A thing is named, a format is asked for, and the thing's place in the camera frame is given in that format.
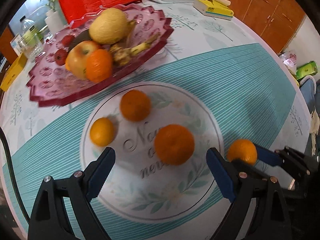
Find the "spotted ripe banana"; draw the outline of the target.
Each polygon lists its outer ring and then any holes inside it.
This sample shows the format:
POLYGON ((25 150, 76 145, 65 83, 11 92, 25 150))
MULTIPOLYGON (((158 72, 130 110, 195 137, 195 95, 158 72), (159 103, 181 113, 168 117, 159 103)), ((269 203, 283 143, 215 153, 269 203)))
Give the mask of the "spotted ripe banana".
POLYGON ((112 55, 112 59, 116 68, 124 67, 125 65, 129 64, 133 57, 149 49, 153 42, 155 42, 160 36, 160 33, 156 33, 141 44, 134 47, 129 47, 130 38, 136 25, 137 22, 135 20, 130 20, 127 23, 126 35, 117 43, 112 44, 108 50, 112 55))

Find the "white printed round plate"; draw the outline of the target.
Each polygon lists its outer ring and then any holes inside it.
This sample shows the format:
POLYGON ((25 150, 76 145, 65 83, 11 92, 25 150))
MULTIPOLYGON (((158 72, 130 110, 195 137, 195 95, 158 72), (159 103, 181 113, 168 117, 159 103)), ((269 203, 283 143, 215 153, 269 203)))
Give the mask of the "white printed round plate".
POLYGON ((140 82, 106 96, 89 115, 80 142, 80 162, 87 167, 103 149, 93 144, 89 132, 95 120, 109 118, 116 128, 110 146, 116 161, 98 201, 117 215, 140 223, 160 223, 182 218, 200 207, 216 188, 207 166, 209 148, 224 150, 215 117, 194 94, 161 82, 140 82), (122 96, 130 90, 144 92, 152 103, 150 115, 140 122, 127 121, 120 112, 122 96), (153 143, 158 130, 179 124, 193 134, 195 150, 182 165, 161 162, 153 143))

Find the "white squeeze bottle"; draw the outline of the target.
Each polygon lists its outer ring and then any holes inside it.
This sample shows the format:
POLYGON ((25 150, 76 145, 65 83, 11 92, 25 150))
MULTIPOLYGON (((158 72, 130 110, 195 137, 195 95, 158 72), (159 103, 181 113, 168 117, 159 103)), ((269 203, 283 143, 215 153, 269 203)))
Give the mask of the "white squeeze bottle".
POLYGON ((44 21, 53 35, 65 28, 65 24, 61 20, 59 13, 53 9, 46 12, 44 21))

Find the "yellow pear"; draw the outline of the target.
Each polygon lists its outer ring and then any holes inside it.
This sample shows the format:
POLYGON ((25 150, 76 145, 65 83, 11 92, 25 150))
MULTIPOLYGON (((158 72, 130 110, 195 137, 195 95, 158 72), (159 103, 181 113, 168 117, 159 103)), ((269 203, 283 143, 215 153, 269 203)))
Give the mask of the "yellow pear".
POLYGON ((102 11, 89 27, 91 39, 99 44, 111 45, 120 41, 127 32, 128 20, 117 8, 102 11))

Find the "clear plastic bottle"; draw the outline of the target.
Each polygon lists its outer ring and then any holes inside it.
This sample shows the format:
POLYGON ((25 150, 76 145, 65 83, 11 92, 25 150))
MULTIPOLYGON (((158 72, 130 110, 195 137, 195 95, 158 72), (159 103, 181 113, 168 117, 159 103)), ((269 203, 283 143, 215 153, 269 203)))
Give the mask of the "clear plastic bottle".
POLYGON ((26 43, 34 45, 36 39, 38 39, 39 41, 42 39, 41 35, 39 34, 39 30, 33 20, 26 18, 26 16, 23 16, 20 19, 20 22, 22 25, 22 38, 26 43))

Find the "large orange mandarin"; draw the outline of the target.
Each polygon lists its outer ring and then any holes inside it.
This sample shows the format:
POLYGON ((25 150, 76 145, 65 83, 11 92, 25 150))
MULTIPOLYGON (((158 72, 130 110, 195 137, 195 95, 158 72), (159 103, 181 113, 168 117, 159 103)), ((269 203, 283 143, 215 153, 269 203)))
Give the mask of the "large orange mandarin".
POLYGON ((113 74, 113 58, 109 51, 98 49, 87 58, 86 77, 89 81, 99 83, 113 74))

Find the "dark avocado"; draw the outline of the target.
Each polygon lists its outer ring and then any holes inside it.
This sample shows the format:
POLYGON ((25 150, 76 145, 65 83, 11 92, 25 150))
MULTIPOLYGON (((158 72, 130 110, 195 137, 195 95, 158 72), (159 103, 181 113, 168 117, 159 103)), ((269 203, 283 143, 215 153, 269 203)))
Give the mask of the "dark avocado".
POLYGON ((89 35, 89 30, 88 29, 84 30, 77 37, 75 37, 72 40, 72 42, 68 46, 68 51, 71 51, 76 45, 78 45, 79 43, 81 43, 83 41, 91 41, 91 40, 92 40, 92 38, 89 35))

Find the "small orange kumquat front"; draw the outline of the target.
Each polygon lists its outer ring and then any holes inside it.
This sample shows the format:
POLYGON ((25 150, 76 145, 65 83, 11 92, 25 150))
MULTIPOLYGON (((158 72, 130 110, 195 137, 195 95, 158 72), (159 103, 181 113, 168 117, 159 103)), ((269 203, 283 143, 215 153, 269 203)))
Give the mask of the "small orange kumquat front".
POLYGON ((240 160, 253 166, 258 159, 255 145, 248 139, 238 139, 234 141, 227 152, 228 161, 240 160))

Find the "clear drinking glass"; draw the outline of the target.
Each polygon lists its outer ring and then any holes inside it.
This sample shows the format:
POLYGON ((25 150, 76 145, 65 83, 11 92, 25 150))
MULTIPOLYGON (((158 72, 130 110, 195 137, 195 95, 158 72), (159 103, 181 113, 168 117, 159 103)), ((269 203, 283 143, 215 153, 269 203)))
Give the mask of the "clear drinking glass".
POLYGON ((22 37, 18 44, 22 53, 31 62, 34 62, 35 58, 43 53, 43 44, 36 34, 32 37, 22 37))

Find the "pink glass fruit bowl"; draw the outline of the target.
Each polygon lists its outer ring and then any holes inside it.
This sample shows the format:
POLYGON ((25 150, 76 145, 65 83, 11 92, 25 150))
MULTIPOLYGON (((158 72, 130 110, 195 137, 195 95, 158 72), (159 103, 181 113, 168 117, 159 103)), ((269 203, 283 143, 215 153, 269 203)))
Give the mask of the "pink glass fruit bowl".
POLYGON ((65 106, 97 93, 137 70, 172 34, 162 10, 137 4, 89 13, 44 44, 29 72, 29 99, 65 106))

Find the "small yellow-orange mandarin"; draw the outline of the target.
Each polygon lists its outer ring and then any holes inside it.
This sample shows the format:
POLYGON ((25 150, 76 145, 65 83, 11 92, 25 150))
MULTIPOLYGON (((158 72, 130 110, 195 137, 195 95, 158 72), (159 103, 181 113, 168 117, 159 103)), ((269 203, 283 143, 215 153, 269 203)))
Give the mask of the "small yellow-orange mandarin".
POLYGON ((93 144, 106 147, 114 141, 116 129, 109 118, 99 118, 91 126, 89 136, 93 144))

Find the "red apple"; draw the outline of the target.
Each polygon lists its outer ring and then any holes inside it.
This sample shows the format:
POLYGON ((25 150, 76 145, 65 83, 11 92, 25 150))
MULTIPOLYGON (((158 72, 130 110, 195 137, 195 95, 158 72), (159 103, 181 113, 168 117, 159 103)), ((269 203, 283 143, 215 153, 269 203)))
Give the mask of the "red apple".
POLYGON ((101 48, 97 42, 82 41, 77 44, 69 53, 65 62, 65 67, 75 77, 86 80, 86 62, 89 55, 101 48))

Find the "small mandarin plate top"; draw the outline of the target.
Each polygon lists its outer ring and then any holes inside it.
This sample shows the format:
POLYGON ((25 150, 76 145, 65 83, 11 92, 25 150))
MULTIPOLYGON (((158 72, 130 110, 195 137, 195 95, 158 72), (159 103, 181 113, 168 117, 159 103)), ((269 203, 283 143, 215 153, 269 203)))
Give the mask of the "small mandarin plate top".
POLYGON ((120 111, 126 120, 139 122, 151 113, 151 100, 140 90, 130 90, 125 93, 120 101, 120 111))

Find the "yellow tissue pack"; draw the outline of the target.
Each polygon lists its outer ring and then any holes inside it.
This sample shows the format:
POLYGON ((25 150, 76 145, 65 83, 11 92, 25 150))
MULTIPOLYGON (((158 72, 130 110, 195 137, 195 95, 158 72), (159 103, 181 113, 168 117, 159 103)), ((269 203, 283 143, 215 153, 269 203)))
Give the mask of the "yellow tissue pack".
POLYGON ((229 0, 194 0, 193 6, 205 16, 231 20, 234 12, 229 0))

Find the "small white carton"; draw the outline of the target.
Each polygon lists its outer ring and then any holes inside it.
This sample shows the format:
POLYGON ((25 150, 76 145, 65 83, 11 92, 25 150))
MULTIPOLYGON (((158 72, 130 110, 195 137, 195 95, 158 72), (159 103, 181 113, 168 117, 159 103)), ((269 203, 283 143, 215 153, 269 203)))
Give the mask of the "small white carton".
POLYGON ((19 41, 21 40, 21 38, 22 38, 21 35, 17 34, 10 42, 10 45, 17 56, 20 56, 22 54, 22 48, 19 44, 19 41))

